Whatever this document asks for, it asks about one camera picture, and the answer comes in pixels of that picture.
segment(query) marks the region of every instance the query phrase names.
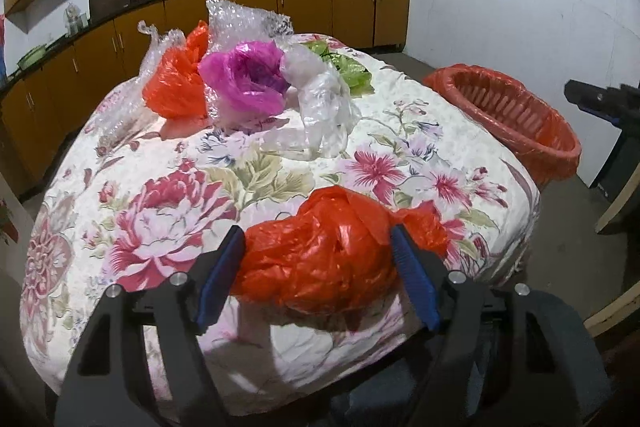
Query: red plastic bag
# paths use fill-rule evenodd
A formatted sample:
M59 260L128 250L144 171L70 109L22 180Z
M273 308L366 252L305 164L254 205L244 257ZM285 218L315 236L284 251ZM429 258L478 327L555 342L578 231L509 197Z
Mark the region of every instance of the red plastic bag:
M146 107L166 119L207 118L204 82L198 62L207 51L209 28L200 21L187 37L185 49L169 48L156 73L142 89Z
M232 293L307 314L362 309L396 283L390 228L397 223L419 247L446 256L447 233L434 214L393 214L342 187L315 190L295 216L246 231Z

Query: green plastic bag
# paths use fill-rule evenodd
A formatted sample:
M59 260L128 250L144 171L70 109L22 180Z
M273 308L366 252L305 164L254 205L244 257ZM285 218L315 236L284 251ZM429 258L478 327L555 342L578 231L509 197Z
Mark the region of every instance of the green plastic bag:
M316 40L305 43L311 51L319 55L325 62L331 62L349 86L351 96L373 93L371 73L361 63L351 57L329 51L326 41Z

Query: floor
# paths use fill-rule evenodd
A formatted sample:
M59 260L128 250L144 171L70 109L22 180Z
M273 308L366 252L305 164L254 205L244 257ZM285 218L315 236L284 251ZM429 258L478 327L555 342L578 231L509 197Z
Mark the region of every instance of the floor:
M433 68L401 53L380 54L411 78L422 79ZM43 194L24 203L35 219ZM532 257L521 275L533 288L558 295L582 317L588 317L617 298L640 277L630 262L640 259L640 241L625 232L596 235L594 225L609 203L579 178L551 183L542 193L538 227L532 238Z

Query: red plastic basket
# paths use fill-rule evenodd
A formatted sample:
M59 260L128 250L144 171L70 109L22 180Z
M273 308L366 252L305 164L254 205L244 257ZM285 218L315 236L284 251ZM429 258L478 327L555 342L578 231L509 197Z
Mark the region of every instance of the red plastic basket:
M481 123L507 146L542 190L575 174L580 141L558 111L499 71L456 64L431 73L423 84Z

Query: red laundry basket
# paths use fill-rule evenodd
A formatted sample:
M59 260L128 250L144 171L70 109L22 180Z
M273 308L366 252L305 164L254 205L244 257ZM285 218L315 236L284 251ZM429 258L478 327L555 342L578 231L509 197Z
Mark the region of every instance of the red laundry basket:
M580 141L558 111L515 78L480 66L456 64L431 73L431 87L507 146L542 190L575 174Z

